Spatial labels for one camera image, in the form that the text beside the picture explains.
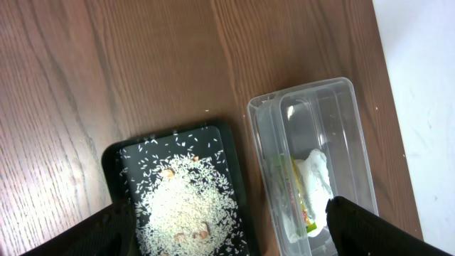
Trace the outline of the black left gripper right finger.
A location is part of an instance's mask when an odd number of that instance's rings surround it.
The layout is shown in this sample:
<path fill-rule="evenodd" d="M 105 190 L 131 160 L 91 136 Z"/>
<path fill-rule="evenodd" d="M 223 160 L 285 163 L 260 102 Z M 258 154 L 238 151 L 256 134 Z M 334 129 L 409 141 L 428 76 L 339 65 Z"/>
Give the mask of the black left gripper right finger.
<path fill-rule="evenodd" d="M 326 219 L 339 256 L 446 254 L 342 196 L 328 201 Z"/>

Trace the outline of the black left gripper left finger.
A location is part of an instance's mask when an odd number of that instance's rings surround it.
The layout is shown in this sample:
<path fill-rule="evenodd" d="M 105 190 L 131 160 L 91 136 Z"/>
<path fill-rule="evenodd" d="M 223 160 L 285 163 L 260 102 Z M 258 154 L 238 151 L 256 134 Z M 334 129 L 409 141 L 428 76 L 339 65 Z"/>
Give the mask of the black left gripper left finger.
<path fill-rule="evenodd" d="M 133 206 L 120 200 L 25 255 L 135 255 L 135 224 Z"/>

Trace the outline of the white napkin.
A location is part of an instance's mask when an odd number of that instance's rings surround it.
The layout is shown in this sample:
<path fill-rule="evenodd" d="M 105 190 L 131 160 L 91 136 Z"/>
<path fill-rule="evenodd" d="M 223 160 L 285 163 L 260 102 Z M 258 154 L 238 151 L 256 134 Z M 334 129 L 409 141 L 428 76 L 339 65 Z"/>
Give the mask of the white napkin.
<path fill-rule="evenodd" d="M 326 204 L 333 198 L 333 190 L 328 175 L 326 155 L 319 149 L 313 149 L 305 160 L 295 159 L 298 166 L 301 183 L 304 187 L 305 202 L 317 224 L 314 238 L 327 226 Z"/>

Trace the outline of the green wrapper scrap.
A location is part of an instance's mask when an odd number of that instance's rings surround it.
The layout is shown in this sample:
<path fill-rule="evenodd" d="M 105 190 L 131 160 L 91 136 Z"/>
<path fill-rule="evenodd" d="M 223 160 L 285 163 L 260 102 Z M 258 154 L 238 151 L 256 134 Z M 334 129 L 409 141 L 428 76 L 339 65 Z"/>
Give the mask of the green wrapper scrap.
<path fill-rule="evenodd" d="M 276 201 L 281 203 L 282 223 L 290 242 L 295 242 L 306 234 L 313 234 L 317 229 L 316 221 L 310 214 L 304 196 L 301 176 L 293 157 L 291 157 L 293 175 L 287 176 L 283 170 L 283 156 L 272 159 L 272 189 Z"/>

